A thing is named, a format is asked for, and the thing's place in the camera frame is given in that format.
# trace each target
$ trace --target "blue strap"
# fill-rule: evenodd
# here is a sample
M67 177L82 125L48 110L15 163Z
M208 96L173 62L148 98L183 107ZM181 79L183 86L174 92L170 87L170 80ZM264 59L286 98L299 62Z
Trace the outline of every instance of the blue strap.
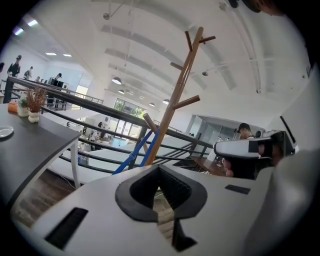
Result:
M147 159L149 158L150 152L151 152L152 148L154 147L154 145L156 143L156 140L157 140L158 136L159 136L159 129L156 131L156 133L154 135L154 138L153 138L153 140L152 140L152 142L151 142L151 144L150 144L150 146L148 148L148 151L145 153L145 156L144 156L144 158L143 158L143 160L142 160L142 162L140 164L140 167L145 165Z
M139 150L141 149L141 147L147 142L147 140L149 139L150 135L152 134L152 130L150 130L146 136L143 138L143 140L141 140L141 142L138 144L138 146L135 147L135 149L133 150L133 152L129 155L129 157L112 173L112 175L121 173L124 168L129 165L129 163L137 156Z

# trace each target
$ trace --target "black cap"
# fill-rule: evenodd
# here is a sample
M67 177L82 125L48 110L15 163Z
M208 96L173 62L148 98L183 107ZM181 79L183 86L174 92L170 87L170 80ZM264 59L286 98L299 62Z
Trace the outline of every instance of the black cap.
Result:
M237 132L237 133L240 133L240 130L241 130L241 129L247 129L247 130L251 131L251 130L250 130L250 125L247 124L247 123L245 123L245 122L243 122L243 123L241 123L241 124L239 125L239 128L238 128L238 130L237 130L236 132Z
M239 7L239 0L229 0L229 3L232 8L238 8ZM248 7L251 11L255 13L260 13L260 10L257 8L257 6L253 3L253 0L242 0L242 2L245 4L246 7Z

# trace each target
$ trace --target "fluorescent light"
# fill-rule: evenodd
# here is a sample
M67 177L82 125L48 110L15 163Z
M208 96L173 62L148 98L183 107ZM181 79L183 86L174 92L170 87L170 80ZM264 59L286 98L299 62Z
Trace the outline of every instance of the fluorescent light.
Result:
M117 85L122 85L121 79L119 77L115 77L112 79L112 82L116 83Z
M24 30L20 27L17 27L17 30L13 32L16 36L19 36Z
M30 26L30 27L32 27L32 26L34 26L34 25L36 25L36 24L38 24L38 22L34 19L34 20L31 20L29 23L28 23L28 25Z

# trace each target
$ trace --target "white cable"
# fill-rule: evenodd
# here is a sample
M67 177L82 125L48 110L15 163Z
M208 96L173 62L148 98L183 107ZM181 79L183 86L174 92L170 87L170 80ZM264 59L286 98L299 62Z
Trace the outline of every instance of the white cable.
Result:
M157 198L157 197L159 197L159 196L161 196L161 195L163 195L163 193L161 193L161 194L158 194L157 196L155 196L154 198Z
M66 182L68 182L71 187L73 187L74 189L76 189L74 186L71 185L71 183L70 183L65 177L63 177L59 172L57 172L57 171L52 167L52 165L50 165L49 167L51 167L52 170L54 170L54 172L55 172L56 174L59 174L59 175L61 176L61 178L63 178Z

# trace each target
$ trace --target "window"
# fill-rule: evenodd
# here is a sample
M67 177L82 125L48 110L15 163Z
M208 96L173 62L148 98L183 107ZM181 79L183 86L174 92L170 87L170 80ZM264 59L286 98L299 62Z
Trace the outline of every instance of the window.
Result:
M113 107L115 110L127 113L137 118L143 118L143 115L147 112L145 108L127 102L123 99L117 98Z

